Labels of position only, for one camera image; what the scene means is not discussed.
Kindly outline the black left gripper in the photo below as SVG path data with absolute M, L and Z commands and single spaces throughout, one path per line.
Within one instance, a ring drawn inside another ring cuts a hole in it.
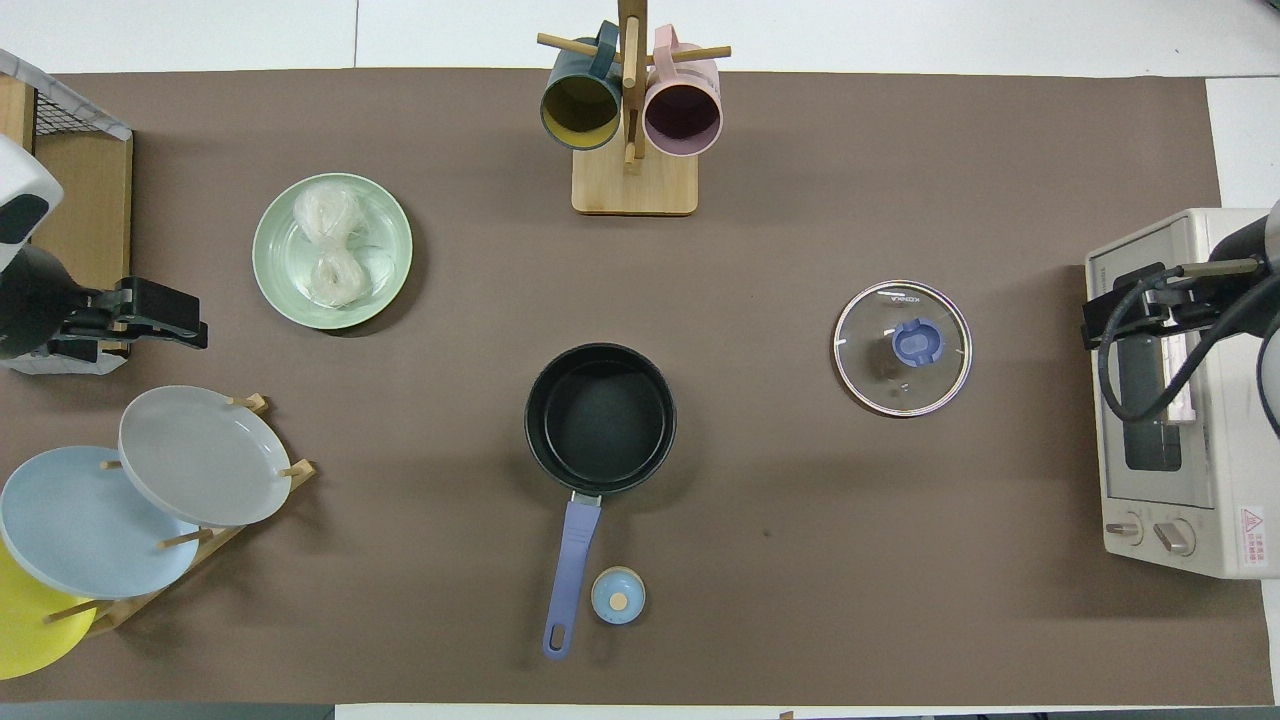
M 45 343 L 50 357 L 97 363 L 100 343 L 115 338 L 119 320 L 152 327 L 154 340 L 197 350 L 209 346 L 200 300 L 142 277 L 125 277 L 110 291 L 58 288 L 47 292 L 47 301 L 56 320 L 52 338 Z

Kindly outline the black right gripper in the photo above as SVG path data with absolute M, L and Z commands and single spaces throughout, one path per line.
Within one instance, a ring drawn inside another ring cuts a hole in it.
M 1152 263 L 1114 278 L 1108 295 L 1092 299 L 1082 306 L 1082 345 L 1085 351 L 1102 345 L 1105 331 L 1115 318 L 1114 340 L 1133 334 L 1165 337 L 1202 331 L 1203 316 L 1185 284 L 1194 281 L 1184 265 Z M 1125 297 L 1142 290 L 1138 299 L 1125 305 Z

